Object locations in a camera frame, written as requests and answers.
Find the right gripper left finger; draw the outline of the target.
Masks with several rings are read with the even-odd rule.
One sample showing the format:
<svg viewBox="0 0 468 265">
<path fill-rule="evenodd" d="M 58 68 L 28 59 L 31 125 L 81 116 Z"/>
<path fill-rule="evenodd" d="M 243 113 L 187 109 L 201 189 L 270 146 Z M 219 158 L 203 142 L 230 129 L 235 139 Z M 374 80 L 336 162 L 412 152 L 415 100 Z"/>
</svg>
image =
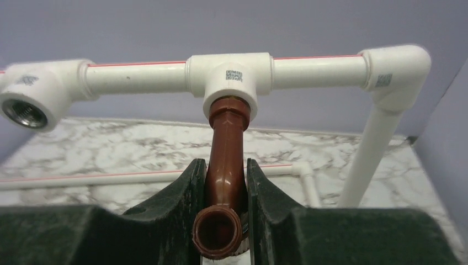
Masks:
<svg viewBox="0 0 468 265">
<path fill-rule="evenodd" d="M 1 208 L 2 264 L 200 264 L 192 227 L 206 164 L 121 215 L 97 205 Z"/>
</svg>

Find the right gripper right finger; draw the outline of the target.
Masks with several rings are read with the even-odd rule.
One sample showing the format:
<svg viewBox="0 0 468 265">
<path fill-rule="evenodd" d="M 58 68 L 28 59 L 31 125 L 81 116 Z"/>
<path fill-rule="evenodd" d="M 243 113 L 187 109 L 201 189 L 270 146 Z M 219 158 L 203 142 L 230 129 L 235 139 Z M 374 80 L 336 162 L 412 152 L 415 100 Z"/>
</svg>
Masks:
<svg viewBox="0 0 468 265">
<path fill-rule="evenodd" d="M 246 168 L 252 264 L 458 264 L 427 213 L 414 208 L 310 208 Z"/>
</svg>

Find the brown water faucet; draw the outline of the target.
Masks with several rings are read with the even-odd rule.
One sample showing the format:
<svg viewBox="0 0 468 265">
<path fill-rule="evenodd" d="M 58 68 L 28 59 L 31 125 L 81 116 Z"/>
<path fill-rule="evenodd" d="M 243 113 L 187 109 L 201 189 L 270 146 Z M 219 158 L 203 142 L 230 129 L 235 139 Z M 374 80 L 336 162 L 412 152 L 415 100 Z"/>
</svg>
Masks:
<svg viewBox="0 0 468 265">
<path fill-rule="evenodd" d="M 193 243 L 204 258 L 234 255 L 244 238 L 242 216 L 248 211 L 244 180 L 243 133 L 250 107 L 239 97 L 217 99 L 209 108 L 213 129 L 204 183 L 204 208 L 193 223 Z"/>
</svg>

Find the white PVC pipe frame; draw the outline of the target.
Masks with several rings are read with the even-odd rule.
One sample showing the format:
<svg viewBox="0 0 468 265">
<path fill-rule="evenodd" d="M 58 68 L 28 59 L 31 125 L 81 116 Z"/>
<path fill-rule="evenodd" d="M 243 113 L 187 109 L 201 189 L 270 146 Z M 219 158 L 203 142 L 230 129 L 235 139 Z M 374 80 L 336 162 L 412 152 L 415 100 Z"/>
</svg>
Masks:
<svg viewBox="0 0 468 265">
<path fill-rule="evenodd" d="M 95 64 L 87 59 L 20 63 L 1 71 L 1 114 L 36 131 L 51 131 L 74 102 L 107 94 L 189 92 L 215 102 L 233 96 L 251 119 L 257 97 L 275 89 L 359 86 L 373 110 L 338 206 L 357 207 L 404 111 L 429 74 L 429 52 L 418 45 L 363 50 L 357 55 L 273 58 L 268 53 L 194 55 L 186 61 Z"/>
</svg>

